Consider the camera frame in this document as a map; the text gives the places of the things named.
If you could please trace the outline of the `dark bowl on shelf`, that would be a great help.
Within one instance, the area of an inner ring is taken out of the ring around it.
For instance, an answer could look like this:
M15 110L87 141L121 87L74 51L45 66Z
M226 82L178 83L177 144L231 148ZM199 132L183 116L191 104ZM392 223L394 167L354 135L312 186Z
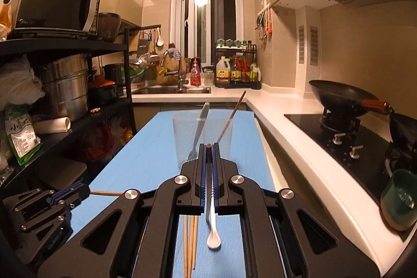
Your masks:
M97 37L104 42L114 42L121 25L121 17L117 13L99 13Z

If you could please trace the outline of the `hanging white ladle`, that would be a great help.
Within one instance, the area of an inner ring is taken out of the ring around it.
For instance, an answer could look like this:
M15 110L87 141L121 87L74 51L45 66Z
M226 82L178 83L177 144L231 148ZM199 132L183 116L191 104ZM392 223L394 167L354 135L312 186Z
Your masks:
M161 29L157 28L157 41L156 41L156 46L157 47L162 47L164 45L164 41L162 39L161 36Z

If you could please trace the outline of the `chrome sink faucet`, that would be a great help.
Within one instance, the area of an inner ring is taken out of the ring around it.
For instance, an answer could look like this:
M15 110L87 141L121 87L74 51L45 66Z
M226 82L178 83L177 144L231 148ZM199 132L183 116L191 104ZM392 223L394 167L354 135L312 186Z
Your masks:
M174 59L177 69L174 71L169 70L165 64L167 58ZM168 48L162 56L160 67L162 68L161 75L163 76L176 76L177 77L177 90L176 93L184 93L184 85L188 83L186 80L187 71L183 68L182 55L176 48Z

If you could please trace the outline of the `stacked steel pots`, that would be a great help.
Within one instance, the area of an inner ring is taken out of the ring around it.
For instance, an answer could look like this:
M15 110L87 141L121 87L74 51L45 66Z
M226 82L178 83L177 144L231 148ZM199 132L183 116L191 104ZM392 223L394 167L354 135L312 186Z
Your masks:
M42 69L42 89L49 101L51 117L67 116L73 122L87 114L87 76L85 54L59 59Z

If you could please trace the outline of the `black microwave oven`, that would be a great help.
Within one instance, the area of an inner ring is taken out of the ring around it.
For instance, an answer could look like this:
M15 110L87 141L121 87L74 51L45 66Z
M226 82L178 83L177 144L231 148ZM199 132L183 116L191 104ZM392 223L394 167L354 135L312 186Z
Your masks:
M11 0L10 5L15 31L97 33L100 0Z

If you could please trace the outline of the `white paper roll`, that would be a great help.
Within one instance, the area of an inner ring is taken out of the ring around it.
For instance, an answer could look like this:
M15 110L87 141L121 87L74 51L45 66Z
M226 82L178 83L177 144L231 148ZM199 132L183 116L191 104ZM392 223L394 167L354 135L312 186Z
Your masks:
M39 121L33 124L37 134L66 133L71 128L69 117Z

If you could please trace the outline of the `wooden chopstick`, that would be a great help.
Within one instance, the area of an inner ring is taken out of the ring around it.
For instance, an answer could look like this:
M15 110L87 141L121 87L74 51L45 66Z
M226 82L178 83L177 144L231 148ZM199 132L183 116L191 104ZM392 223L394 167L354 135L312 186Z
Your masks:
M99 196L110 196L110 197L118 197L122 193L121 192L111 192L111 191L103 191L103 190L91 190L91 195L99 195Z
M188 216L183 216L183 255L184 255L184 276L189 277L188 274Z
M193 228L192 228L192 269L195 269L195 265L196 265L198 221L199 221L199 217L197 215L193 216Z
M189 216L188 220L188 243L187 243L187 277L192 275L193 253L194 253L194 217Z
M218 137L218 139L217 139L217 143L220 143L221 142L221 140L222 140L222 138L223 138L223 136L225 135L225 133L226 133L226 131L227 131L227 129L228 129L228 127L229 127L229 125L232 123L232 120L233 120L233 118L234 118L234 116L235 116L235 114L236 114L236 112L237 112L237 110L238 110L238 108L239 108L239 106L240 106L240 104L242 103L242 100L244 99L244 96L246 95L246 90L242 93L242 95L240 96L240 98L239 98L239 100L238 100L238 102L236 103L236 105L235 105L235 107L234 107L234 109L232 110L232 113L231 113L231 115L229 116L229 118L227 119L227 121L226 121L226 123L225 123L225 125L224 125L224 127L223 127L223 129L222 129L222 131L220 132L220 135L219 135L219 137Z

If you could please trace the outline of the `white handled steel fork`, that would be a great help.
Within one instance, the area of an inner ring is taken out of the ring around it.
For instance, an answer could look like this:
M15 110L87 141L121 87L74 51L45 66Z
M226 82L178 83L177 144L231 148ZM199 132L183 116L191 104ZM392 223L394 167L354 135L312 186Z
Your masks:
M203 108L201 110L201 113L199 115L198 118L198 123L197 123L197 129L194 135L194 141L193 141L193 146L192 149L188 155L187 160L191 161L193 159L196 159L198 157L198 153L197 153L197 143L200 139L201 133L204 129L204 124L206 122L206 118L208 116L209 113L209 108L210 108L210 103L209 102L205 102L203 105Z

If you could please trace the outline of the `blue table mat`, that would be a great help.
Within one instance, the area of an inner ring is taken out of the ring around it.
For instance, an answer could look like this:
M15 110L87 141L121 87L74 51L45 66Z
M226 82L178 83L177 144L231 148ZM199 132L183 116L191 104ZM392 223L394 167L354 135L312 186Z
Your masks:
M228 122L229 115L230 111L225 109L210 110L198 143L194 143L200 123L198 111L158 113L100 172L90 188L108 191L135 188L145 193L165 181L175 186L174 177L179 175L181 165L192 159L190 152L199 151L199 144L205 144L204 163L207 169L211 168L214 143L226 127L228 131L220 140L220 155L236 161L242 175L272 189L274 184L254 114L239 111L232 123ZM163 245L173 248L174 260L167 274L183 277L182 252L187 239L182 230L182 213L173 205L172 192L168 188L158 193L157 207L151 212L149 220L137 226L131 225L125 235L127 240L132 240L138 231L143 228L146 230L146 244L140 248L140 253L148 255L150 264L158 264L154 252L161 250ZM231 215L219 218L221 245L215 250L210 250L206 245L209 231L207 224L199 226L196 277L245 277L247 270L239 217Z

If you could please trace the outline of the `red dish soap bottle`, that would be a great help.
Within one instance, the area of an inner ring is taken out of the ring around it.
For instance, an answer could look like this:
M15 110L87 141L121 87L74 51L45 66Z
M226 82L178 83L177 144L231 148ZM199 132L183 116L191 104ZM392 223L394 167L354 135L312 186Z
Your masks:
M190 84L195 87L199 87L201 85L201 71L197 57L194 57L192 60L192 66L190 69Z

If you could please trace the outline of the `white plastic bag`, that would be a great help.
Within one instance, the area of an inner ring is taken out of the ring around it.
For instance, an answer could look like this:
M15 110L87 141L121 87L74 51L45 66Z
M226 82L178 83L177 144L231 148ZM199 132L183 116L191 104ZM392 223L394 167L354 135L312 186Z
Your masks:
M33 104L45 96L41 80L35 76L26 55L1 66L0 110L9 104Z

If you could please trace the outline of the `steel sink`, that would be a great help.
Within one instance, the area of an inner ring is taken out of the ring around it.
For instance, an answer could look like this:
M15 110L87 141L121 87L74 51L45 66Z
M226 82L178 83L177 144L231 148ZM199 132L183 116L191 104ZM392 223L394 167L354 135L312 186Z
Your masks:
M152 86L140 88L132 92L133 95L164 95L164 94L210 94L210 87L185 87L179 89L177 86Z

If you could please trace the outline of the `clear plastic utensil holder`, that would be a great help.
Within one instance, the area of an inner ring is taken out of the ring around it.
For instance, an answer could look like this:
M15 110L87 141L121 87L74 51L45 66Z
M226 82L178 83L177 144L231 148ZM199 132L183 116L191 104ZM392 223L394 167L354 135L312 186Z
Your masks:
M172 114L175 151L179 168L188 161L200 113L201 110L197 109L178 111ZM232 111L229 109L210 109L208 111L204 129L197 143L197 153L199 153L200 144L213 145L216 143L231 113Z

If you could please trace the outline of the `orange pot lid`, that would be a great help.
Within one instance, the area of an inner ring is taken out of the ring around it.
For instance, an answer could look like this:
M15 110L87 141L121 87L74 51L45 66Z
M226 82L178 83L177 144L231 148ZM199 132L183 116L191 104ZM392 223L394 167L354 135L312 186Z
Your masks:
M112 80L106 80L102 76L97 76L94 81L88 83L88 88L114 88L116 87L116 82Z

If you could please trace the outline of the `green food package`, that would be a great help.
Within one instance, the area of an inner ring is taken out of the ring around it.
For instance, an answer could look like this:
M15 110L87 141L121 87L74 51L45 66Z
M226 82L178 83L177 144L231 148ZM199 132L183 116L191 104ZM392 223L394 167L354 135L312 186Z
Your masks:
M26 165L42 147L26 106L9 104L5 111L6 135L20 166Z

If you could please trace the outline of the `yellow oil jug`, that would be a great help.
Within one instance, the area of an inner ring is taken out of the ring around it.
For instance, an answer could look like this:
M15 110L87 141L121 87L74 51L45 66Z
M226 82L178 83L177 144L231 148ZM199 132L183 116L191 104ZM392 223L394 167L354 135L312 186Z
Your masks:
M216 64L216 86L225 87L230 83L230 60L222 56Z

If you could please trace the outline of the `glass jar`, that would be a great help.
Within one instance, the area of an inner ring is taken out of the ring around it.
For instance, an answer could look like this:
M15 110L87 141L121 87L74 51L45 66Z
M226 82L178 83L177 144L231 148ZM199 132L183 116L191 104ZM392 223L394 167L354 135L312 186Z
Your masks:
M215 76L215 73L212 69L205 69L204 70L204 84L207 86L214 85L214 76Z

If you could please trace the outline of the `white ceramic spoon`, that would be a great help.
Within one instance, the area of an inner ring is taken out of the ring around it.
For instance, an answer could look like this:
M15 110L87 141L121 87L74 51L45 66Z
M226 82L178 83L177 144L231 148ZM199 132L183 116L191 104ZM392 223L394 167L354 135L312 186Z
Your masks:
M206 244L210 250L219 250L221 239L216 228L211 144L206 145L206 151L206 222L210 228Z

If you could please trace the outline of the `green cup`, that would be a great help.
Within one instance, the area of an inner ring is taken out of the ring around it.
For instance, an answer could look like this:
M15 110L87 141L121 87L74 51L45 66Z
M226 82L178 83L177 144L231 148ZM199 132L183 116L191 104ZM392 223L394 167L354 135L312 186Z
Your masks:
M382 216L393 229L406 231L416 222L416 175L395 170L380 198Z

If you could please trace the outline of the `black storage shelf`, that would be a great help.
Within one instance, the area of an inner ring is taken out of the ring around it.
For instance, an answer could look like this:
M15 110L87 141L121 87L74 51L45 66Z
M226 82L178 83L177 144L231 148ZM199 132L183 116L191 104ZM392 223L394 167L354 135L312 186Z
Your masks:
M88 106L88 76L92 70L92 58L121 52L124 56L124 68L129 66L128 35L135 28L128 25L120 33L124 37L122 44L102 40L73 39L68 37L31 37L1 42L1 60L26 55L35 59L42 67L42 83L45 97L42 99L47 112L53 119L69 117L71 127L65 133L47 134L42 139L42 147L21 166L17 160L11 161L13 171L1 184L2 190L9 189L15 183L28 177L54 149L63 147L87 127L108 117L129 112L129 123L136 132L133 104L131 98L131 80L126 79L126 95L107 100L98 113L90 113Z

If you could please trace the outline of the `black spice rack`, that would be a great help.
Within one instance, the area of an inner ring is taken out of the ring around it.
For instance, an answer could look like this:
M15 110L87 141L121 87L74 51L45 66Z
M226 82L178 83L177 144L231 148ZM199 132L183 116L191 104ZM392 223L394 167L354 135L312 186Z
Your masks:
M224 88L261 89L261 70L257 63L256 45L247 42L241 47L216 47L214 59L216 64L222 56L230 60L231 68L230 83ZM214 85L216 85L216 64Z

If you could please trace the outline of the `hanging kitchen tools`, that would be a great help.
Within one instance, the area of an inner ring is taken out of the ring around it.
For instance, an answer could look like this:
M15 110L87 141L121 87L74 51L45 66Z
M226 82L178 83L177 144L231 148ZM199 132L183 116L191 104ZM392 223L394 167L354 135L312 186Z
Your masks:
M256 32L259 40L264 41L272 35L272 21L270 4L266 4L264 8L259 11L256 17Z

